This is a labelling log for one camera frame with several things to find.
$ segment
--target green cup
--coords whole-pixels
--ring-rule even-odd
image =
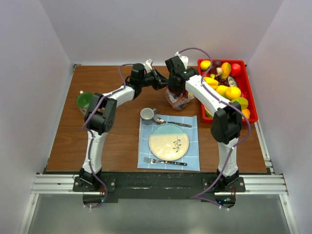
[[[92,93],[80,91],[80,95],[76,99],[76,104],[84,116],[88,110],[92,95]]]

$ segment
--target plate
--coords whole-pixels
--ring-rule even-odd
[[[166,161],[173,161],[185,155],[190,141],[181,127],[165,123],[153,130],[148,143],[156,157]]]

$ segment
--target brown tabletop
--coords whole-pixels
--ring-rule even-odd
[[[157,69],[168,77],[166,67]],[[131,67],[124,67],[125,77]],[[85,159],[87,133],[81,129],[83,115],[76,106],[79,91],[107,93],[121,86],[122,82],[116,66],[78,66],[68,91],[64,110],[47,171],[79,171]],[[133,101],[118,107],[115,123],[105,140],[102,154],[103,171],[155,171],[137,169],[139,134],[139,113],[145,107],[157,108],[161,115],[197,116],[200,153],[200,170],[215,172],[219,164],[218,145],[210,133],[210,124],[202,122],[200,102],[192,100],[182,111],[174,110],[167,102],[164,90],[152,87],[142,89]],[[241,139],[247,129],[241,131]],[[257,132],[252,124],[251,136],[237,149],[237,163],[240,172],[266,172]]]

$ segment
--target white wall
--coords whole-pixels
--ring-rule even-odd
[[[282,0],[41,0],[69,59],[157,63],[198,46],[249,61]],[[195,63],[199,52],[187,52]]]
[[[17,233],[48,159],[70,61],[39,0],[0,7],[0,233]]]
[[[248,63],[274,168],[284,173],[302,234],[312,230],[312,2],[285,0]]]

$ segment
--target red tray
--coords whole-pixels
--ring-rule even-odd
[[[199,59],[197,61],[198,71],[199,71],[200,74],[202,74],[202,72],[204,72],[204,71],[202,71],[200,69],[200,63],[202,61],[204,61],[204,59]],[[246,71],[246,67],[245,67],[244,61],[241,61],[241,60],[221,60],[221,62],[222,63],[228,62],[231,65],[233,63],[237,63],[242,68],[242,71],[241,71],[240,75],[235,77],[234,79],[236,80],[239,89],[242,91],[242,93],[245,94],[246,99],[248,100],[248,110],[250,111],[249,122],[250,123],[257,122],[258,121],[258,114],[257,114],[257,110],[255,108],[254,97],[253,97],[252,89],[250,87],[250,83],[249,83],[249,79],[248,79],[248,75],[247,75],[247,71]],[[203,118],[203,122],[204,123],[212,123],[213,118],[212,117],[207,117],[205,115],[205,108],[204,108],[203,104],[201,104],[201,114],[202,114],[202,118]]]

